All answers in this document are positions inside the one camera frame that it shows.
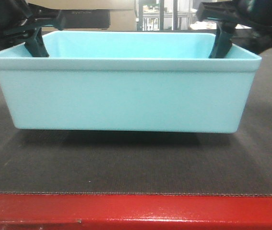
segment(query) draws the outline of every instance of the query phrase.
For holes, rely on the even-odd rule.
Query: plastic container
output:
[[[53,32],[50,57],[0,52],[0,85],[23,129],[232,133],[261,58],[233,46],[208,59],[214,35]]]

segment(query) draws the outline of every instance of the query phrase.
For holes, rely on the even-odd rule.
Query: red table edge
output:
[[[272,196],[0,194],[2,224],[272,229]]]

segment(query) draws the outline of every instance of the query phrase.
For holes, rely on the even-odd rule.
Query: conveyor belt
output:
[[[0,90],[0,193],[272,195],[272,49],[235,134],[14,128]]]

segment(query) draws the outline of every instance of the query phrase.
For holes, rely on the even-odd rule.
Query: cardboard box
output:
[[[28,3],[61,10],[110,10],[110,27],[107,31],[137,30],[135,0],[28,0]],[[53,27],[45,27],[43,31],[55,31]],[[96,31],[101,29],[73,28],[66,30]]]
[[[27,0],[28,3],[61,10],[134,10],[135,0]]]

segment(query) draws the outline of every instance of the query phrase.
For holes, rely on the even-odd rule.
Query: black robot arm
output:
[[[33,57],[48,57],[42,26],[63,30],[65,19],[61,10],[53,10],[25,0],[0,0],[0,50],[25,42]]]
[[[272,0],[233,0],[205,3],[197,17],[217,21],[215,43],[209,58],[224,58],[232,46],[231,38],[237,24],[254,29],[242,46],[256,54],[272,47]]]

